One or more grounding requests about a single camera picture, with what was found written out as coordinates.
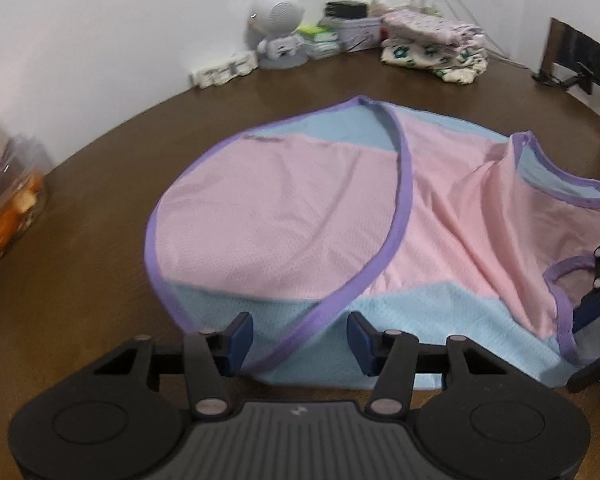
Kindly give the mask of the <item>pink blue mesh garment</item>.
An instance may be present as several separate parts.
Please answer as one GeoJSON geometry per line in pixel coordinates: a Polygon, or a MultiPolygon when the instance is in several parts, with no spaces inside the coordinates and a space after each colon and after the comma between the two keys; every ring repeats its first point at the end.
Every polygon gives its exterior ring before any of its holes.
{"type": "Polygon", "coordinates": [[[370,388],[349,313],[425,344],[461,334],[550,387],[600,358],[581,304],[600,181],[535,136],[359,96],[215,145],[166,190],[149,279],[186,332],[249,312],[246,375],[370,388]]]}

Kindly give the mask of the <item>folded floral clothes stack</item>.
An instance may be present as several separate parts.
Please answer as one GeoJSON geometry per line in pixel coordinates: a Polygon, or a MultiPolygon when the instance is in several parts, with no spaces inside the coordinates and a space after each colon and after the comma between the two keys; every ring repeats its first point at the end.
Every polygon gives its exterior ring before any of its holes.
{"type": "Polygon", "coordinates": [[[384,64],[424,70],[449,84],[472,84],[488,68],[486,35],[475,24],[410,9],[388,12],[381,23],[384,64]]]}

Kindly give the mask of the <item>clear snack and orange container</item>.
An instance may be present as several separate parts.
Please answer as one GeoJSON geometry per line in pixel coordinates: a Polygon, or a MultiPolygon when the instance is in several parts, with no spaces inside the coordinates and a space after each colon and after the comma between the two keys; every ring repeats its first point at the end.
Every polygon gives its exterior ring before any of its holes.
{"type": "Polygon", "coordinates": [[[40,151],[0,126],[0,259],[44,208],[47,191],[40,151]]]}

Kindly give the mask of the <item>white power strip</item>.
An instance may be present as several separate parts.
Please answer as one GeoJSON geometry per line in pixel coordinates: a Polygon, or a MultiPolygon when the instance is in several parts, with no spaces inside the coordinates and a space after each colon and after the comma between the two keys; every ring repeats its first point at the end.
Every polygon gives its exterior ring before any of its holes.
{"type": "Polygon", "coordinates": [[[189,74],[189,82],[198,89],[224,86],[236,78],[250,75],[258,66],[256,52],[240,52],[219,64],[194,70],[189,74]]]}

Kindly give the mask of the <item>green white small boxes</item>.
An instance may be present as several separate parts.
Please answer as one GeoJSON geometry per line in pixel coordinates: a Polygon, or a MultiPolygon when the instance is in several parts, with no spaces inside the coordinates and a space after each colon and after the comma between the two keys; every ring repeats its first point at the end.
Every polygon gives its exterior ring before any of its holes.
{"type": "Polygon", "coordinates": [[[312,60],[330,58],[341,51],[338,32],[321,26],[301,25],[297,29],[304,52],[312,60]]]}

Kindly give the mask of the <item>white round speaker toy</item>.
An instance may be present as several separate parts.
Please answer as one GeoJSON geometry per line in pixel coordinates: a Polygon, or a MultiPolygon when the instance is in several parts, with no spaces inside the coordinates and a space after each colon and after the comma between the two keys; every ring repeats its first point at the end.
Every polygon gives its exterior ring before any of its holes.
{"type": "Polygon", "coordinates": [[[257,39],[258,64],[264,70],[289,70],[309,59],[298,28],[304,18],[299,0],[254,0],[248,25],[257,39]]]}

